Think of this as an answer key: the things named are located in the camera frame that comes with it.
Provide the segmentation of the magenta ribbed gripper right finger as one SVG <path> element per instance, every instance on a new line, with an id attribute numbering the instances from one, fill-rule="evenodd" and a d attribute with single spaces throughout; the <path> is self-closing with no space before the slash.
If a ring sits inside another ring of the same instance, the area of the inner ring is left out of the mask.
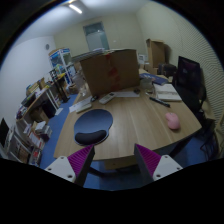
<path id="1" fill-rule="evenodd" d="M 145 183 L 160 180 L 182 169 L 169 155 L 160 156 L 139 144 L 134 146 L 134 155 Z"/>

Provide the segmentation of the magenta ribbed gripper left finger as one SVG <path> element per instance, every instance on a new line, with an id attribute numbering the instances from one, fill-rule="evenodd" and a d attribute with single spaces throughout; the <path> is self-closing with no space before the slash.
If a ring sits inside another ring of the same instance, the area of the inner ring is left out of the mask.
<path id="1" fill-rule="evenodd" d="M 68 157 L 58 157 L 46 168 L 46 171 L 75 183 L 78 186 L 83 186 L 94 155 L 94 146 L 90 145 Z"/>

